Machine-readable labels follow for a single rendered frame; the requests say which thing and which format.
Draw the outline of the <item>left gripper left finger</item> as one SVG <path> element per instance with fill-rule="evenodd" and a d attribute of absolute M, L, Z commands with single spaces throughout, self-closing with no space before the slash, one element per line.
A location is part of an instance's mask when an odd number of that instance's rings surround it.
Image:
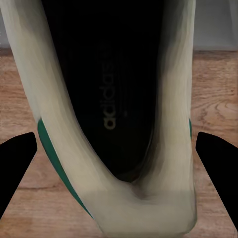
<path fill-rule="evenodd" d="M 0 145 L 0 219 L 36 152 L 33 132 L 13 137 Z"/>

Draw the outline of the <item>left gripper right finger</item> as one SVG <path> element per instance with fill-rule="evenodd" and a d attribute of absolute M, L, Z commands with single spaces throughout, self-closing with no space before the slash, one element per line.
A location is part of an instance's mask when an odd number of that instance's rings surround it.
<path fill-rule="evenodd" d="M 238 232 L 238 148 L 199 132 L 195 149 Z"/>

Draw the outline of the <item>gym shoe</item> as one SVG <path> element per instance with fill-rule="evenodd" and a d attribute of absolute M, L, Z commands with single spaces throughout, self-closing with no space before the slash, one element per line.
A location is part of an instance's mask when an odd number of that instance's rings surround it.
<path fill-rule="evenodd" d="M 197 222 L 195 6 L 0 0 L 46 154 L 110 238 L 177 238 Z"/>

